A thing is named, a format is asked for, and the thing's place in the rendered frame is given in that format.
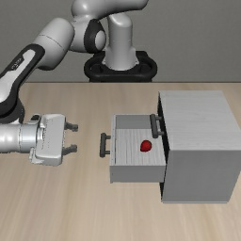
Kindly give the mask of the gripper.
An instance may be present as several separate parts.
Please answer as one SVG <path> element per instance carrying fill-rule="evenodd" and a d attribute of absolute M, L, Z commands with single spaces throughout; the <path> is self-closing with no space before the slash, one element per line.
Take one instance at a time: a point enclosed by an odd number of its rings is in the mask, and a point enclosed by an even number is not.
<path fill-rule="evenodd" d="M 62 163 L 62 150 L 64 155 L 77 152 L 75 144 L 63 149 L 64 129 L 78 131 L 77 124 L 65 120 L 61 114 L 46 114 L 40 118 L 37 143 L 29 155 L 32 164 L 56 167 Z"/>

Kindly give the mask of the grey open drawer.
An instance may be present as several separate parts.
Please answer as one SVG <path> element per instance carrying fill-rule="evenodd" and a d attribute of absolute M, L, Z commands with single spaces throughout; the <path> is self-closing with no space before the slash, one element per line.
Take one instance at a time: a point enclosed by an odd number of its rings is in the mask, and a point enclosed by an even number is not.
<path fill-rule="evenodd" d="M 100 156 L 110 155 L 111 183 L 163 183 L 166 157 L 160 128 L 161 117 L 151 115 L 114 115 L 111 134 L 101 133 Z M 152 143 L 146 153 L 140 150 L 143 140 Z"/>

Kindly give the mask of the grey cabinet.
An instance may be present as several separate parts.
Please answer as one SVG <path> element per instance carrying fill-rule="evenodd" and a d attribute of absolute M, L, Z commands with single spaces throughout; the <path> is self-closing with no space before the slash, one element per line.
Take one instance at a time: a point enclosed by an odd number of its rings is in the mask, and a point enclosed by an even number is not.
<path fill-rule="evenodd" d="M 163 202 L 225 203 L 241 172 L 241 128 L 220 90 L 161 90 L 151 115 L 166 157 Z"/>

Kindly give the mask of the small red fruit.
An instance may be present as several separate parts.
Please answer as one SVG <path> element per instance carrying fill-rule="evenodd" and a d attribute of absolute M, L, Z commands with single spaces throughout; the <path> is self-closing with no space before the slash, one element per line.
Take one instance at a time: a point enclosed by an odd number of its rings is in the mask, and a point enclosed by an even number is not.
<path fill-rule="evenodd" d="M 152 149 L 152 143 L 149 140 L 145 139 L 141 142 L 140 150 L 142 152 L 146 153 L 146 152 L 150 151 L 151 149 Z"/>

